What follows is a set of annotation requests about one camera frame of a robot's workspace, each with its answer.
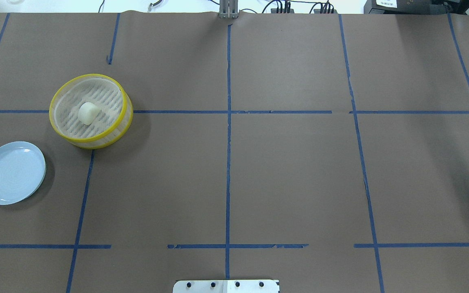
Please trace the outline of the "light blue plate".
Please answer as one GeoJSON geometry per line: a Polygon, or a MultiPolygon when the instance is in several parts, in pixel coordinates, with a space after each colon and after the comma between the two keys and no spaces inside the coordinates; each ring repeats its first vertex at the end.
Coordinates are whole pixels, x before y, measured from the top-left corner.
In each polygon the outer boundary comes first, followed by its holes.
{"type": "Polygon", "coordinates": [[[15,141],[0,146],[0,205],[27,199],[45,176],[46,160],[36,145],[15,141]]]}

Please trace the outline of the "aluminium frame post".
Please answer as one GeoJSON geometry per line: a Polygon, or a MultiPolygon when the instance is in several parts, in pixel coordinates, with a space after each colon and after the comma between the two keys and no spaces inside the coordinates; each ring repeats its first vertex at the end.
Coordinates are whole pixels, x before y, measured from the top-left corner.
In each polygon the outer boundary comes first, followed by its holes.
{"type": "Polygon", "coordinates": [[[239,16],[238,0],[218,0],[219,18],[236,19],[239,16]]]}

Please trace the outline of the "yellow plastic steamer basket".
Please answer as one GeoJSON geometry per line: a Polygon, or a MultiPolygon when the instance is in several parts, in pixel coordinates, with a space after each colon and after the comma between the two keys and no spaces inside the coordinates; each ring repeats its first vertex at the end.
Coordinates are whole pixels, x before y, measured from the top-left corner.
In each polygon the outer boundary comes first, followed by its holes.
{"type": "Polygon", "coordinates": [[[64,139],[83,149],[112,145],[128,131],[132,102],[123,87],[102,74],[86,74],[68,81],[54,95],[50,123],[64,139]]]}

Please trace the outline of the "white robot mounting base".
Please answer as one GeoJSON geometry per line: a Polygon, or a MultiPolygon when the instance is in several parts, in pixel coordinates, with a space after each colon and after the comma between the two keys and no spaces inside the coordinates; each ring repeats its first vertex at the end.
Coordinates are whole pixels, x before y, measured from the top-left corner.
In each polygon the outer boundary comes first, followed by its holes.
{"type": "Polygon", "coordinates": [[[173,293],[279,293],[279,280],[179,280],[173,293]]]}

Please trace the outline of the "white steamed bun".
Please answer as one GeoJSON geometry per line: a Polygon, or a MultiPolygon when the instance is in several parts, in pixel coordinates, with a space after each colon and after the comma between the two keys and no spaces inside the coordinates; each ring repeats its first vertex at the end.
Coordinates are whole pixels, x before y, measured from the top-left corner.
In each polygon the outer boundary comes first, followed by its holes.
{"type": "Polygon", "coordinates": [[[101,109],[92,102],[85,102],[80,106],[77,119],[84,125],[90,125],[96,119],[101,109]]]}

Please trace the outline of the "black label printer box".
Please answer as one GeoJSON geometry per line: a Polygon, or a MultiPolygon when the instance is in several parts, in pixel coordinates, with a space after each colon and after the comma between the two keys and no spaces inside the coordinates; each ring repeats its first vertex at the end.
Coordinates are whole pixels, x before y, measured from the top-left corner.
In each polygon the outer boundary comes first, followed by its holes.
{"type": "Polygon", "coordinates": [[[363,14],[429,15],[431,0],[366,0],[363,14]]]}

